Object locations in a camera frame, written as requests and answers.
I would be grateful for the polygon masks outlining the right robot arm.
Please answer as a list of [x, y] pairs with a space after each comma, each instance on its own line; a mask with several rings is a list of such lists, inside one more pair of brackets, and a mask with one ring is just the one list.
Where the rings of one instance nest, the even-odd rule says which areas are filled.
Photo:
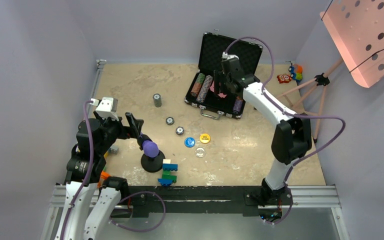
[[277, 100], [253, 73], [246, 73], [239, 57], [221, 59], [221, 71], [214, 72], [214, 90], [234, 94], [251, 104], [274, 126], [271, 151], [273, 164], [262, 180], [260, 192], [249, 197], [258, 205], [272, 204], [287, 190], [293, 165], [312, 148], [310, 121]]

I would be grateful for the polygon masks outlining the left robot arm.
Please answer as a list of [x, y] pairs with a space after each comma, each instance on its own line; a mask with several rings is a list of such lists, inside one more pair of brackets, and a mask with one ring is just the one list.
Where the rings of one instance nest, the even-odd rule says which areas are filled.
[[56, 240], [96, 240], [110, 221], [116, 206], [129, 199], [128, 183], [122, 177], [109, 177], [98, 188], [106, 165], [105, 153], [117, 139], [137, 139], [144, 121], [125, 113], [122, 118], [87, 118], [78, 125], [77, 143], [66, 166], [65, 200]]

